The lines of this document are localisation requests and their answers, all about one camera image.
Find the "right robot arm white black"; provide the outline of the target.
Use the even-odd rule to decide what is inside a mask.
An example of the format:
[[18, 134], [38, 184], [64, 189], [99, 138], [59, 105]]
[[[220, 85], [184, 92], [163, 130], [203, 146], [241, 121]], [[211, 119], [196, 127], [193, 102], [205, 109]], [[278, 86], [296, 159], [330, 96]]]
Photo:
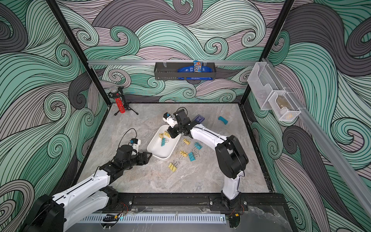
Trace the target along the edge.
[[184, 109], [178, 109], [174, 115], [165, 113], [163, 120], [169, 125], [167, 132], [171, 138], [188, 136], [215, 150], [219, 169], [225, 177], [221, 201], [226, 208], [233, 207], [240, 199], [240, 179], [245, 176], [248, 164], [248, 157], [238, 138], [220, 135], [206, 128], [202, 125], [204, 117], [200, 115], [190, 120]]

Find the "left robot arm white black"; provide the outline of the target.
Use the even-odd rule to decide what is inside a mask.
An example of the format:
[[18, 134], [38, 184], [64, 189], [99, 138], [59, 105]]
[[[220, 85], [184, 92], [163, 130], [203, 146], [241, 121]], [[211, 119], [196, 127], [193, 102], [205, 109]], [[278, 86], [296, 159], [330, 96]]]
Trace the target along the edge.
[[138, 152], [138, 145], [122, 145], [114, 158], [97, 168], [93, 175], [53, 196], [43, 195], [33, 204], [21, 231], [65, 232], [95, 211], [114, 210], [118, 192], [111, 184], [124, 171], [149, 163], [150, 152]]

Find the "white plastic storage box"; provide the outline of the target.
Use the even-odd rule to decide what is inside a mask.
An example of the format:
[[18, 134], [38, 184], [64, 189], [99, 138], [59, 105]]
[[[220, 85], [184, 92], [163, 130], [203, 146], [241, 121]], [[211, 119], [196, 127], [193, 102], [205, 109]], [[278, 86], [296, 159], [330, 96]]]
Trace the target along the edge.
[[147, 146], [147, 151], [152, 153], [153, 157], [162, 161], [167, 161], [170, 159], [181, 138], [181, 135], [178, 135], [175, 139], [164, 136], [166, 141], [163, 143], [162, 138], [159, 135], [164, 133], [168, 127], [169, 126], [167, 125], [161, 126]]

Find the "teal binder clip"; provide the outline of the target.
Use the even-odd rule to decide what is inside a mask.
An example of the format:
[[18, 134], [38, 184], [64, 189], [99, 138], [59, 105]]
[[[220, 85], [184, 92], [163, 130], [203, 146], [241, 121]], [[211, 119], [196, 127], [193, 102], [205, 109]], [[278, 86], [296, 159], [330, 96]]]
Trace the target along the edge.
[[166, 143], [168, 143], [168, 142], [169, 142], [169, 141], [168, 141], [167, 139], [162, 138], [162, 139], [161, 139], [161, 146], [162, 146], [162, 147], [165, 146]]
[[190, 161], [195, 161], [196, 158], [198, 158], [199, 156], [200, 156], [200, 154], [197, 153], [197, 152], [194, 152], [194, 151], [188, 153], [188, 157], [189, 157]]
[[202, 147], [203, 147], [203, 146], [202, 146], [200, 143], [198, 143], [198, 142], [195, 142], [194, 146], [195, 146], [195, 148], [198, 149], [198, 150], [201, 150]]

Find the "yellow binder clip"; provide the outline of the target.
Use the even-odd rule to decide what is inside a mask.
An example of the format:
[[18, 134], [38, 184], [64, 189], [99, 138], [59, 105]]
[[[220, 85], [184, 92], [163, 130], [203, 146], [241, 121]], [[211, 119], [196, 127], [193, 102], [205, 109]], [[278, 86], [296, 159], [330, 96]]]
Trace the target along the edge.
[[170, 134], [167, 131], [164, 131], [163, 133], [158, 134], [159, 137], [162, 138], [171, 138]]
[[174, 173], [177, 170], [177, 166], [180, 164], [180, 161], [173, 160], [169, 163], [168, 168]]
[[183, 157], [187, 157], [187, 156], [188, 156], [188, 153], [185, 152], [185, 151], [183, 151], [183, 150], [181, 150], [179, 153], [180, 153], [180, 155], [183, 156]]
[[183, 142], [184, 142], [184, 145], [187, 145], [187, 146], [190, 145], [190, 143], [191, 143], [191, 142], [190, 142], [188, 139], [186, 139], [186, 138], [183, 139]]

